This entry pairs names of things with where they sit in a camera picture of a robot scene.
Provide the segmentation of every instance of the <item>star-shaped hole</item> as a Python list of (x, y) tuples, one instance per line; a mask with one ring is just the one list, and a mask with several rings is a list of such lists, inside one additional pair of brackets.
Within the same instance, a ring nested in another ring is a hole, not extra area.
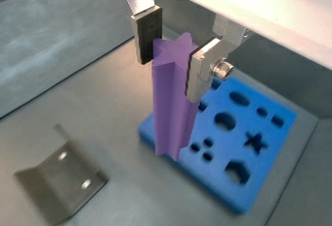
[(268, 148), (268, 145), (263, 142), (263, 137), (261, 133), (255, 136), (247, 133), (248, 140), (244, 145), (252, 147), (257, 155), (261, 153), (263, 149)]

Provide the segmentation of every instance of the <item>metal bracket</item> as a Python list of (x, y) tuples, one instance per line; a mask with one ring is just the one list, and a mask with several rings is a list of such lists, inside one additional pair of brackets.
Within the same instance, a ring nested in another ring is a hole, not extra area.
[(213, 38), (194, 51), (189, 58), (186, 75), (186, 96), (197, 102), (212, 86), (213, 77), (223, 81), (229, 78), (233, 66), (227, 62), (229, 53), (252, 37), (253, 32), (245, 27), (216, 16), (215, 32), (223, 39)]
[(233, 66), (227, 63), (232, 44), (215, 38), (190, 55), (186, 75), (186, 96), (196, 103), (209, 90), (213, 77), (229, 77)]
[(162, 9), (154, 0), (128, 0), (133, 11), (132, 25), (136, 36), (138, 61), (146, 64), (153, 58), (153, 40), (162, 38)]
[(99, 166), (71, 142), (16, 177), (51, 225), (70, 219), (107, 183)]

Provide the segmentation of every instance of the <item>blue shape sorter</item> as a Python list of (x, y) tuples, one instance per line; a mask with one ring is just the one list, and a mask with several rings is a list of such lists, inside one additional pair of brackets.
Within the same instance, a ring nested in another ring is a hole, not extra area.
[[(295, 119), (295, 112), (237, 78), (215, 79), (177, 165), (236, 213), (255, 204)], [(154, 145), (153, 115), (140, 132)]]

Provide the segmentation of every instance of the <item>bolt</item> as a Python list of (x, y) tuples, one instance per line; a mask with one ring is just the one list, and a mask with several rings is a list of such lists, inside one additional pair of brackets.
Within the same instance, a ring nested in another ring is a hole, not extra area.
[(220, 59), (212, 68), (213, 76), (219, 77), (223, 81), (229, 78), (233, 66), (227, 62), (225, 59)]

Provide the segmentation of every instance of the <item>purple star-shaped block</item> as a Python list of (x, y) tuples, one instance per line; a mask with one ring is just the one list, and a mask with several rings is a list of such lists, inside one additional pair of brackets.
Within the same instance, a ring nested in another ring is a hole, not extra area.
[(196, 48), (189, 33), (176, 41), (153, 41), (156, 154), (168, 153), (174, 160), (189, 144), (198, 110), (198, 102), (192, 103), (186, 97), (189, 56)]

